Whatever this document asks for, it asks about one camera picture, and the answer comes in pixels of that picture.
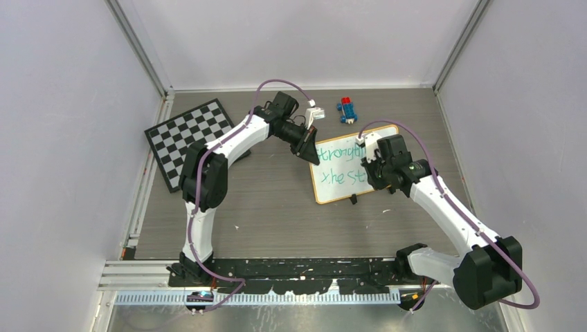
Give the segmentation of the yellow framed whiteboard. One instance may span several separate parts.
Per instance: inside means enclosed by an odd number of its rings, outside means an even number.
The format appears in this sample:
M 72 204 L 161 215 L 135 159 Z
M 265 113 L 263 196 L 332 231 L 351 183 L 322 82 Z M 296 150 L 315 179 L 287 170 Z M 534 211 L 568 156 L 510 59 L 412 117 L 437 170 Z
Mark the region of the yellow framed whiteboard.
M 365 149 L 356 144 L 357 133 L 330 138 L 316 143 L 320 163 L 310 164 L 315 201 L 332 203 L 373 190 L 368 184 L 361 159 Z

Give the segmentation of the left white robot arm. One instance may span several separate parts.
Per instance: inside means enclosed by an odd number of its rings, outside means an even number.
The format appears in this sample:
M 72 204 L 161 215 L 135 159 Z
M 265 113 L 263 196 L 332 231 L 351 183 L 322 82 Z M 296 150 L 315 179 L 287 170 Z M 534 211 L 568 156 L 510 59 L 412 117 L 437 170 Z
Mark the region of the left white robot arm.
M 324 109 L 309 100 L 301 124 L 292 120 L 298 101 L 279 92 L 272 101 L 257 105 L 245 119 L 220 138 L 188 147 L 179 186 L 186 205 L 186 242 L 175 273 L 195 286 L 205 286 L 213 275 L 207 264 L 212 255 L 213 222 L 219 205 L 228 192 L 228 170 L 254 145 L 274 136 L 290 146 L 291 153 L 314 165 L 317 129 L 313 122 L 325 117 Z

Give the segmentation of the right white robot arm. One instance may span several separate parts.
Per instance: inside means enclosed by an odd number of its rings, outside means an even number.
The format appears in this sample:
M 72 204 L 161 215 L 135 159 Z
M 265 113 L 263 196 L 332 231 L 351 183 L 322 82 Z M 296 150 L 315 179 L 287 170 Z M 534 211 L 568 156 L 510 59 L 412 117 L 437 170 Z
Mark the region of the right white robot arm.
M 375 190 L 401 191 L 432 217 L 458 255 L 437 252 L 423 243 L 397 251 L 395 274 L 412 284 L 420 277 L 450 286 L 476 310 L 519 292 L 523 250 L 514 237 L 502 237 L 455 197 L 426 159 L 413 160 L 402 135 L 361 134 L 361 166 Z

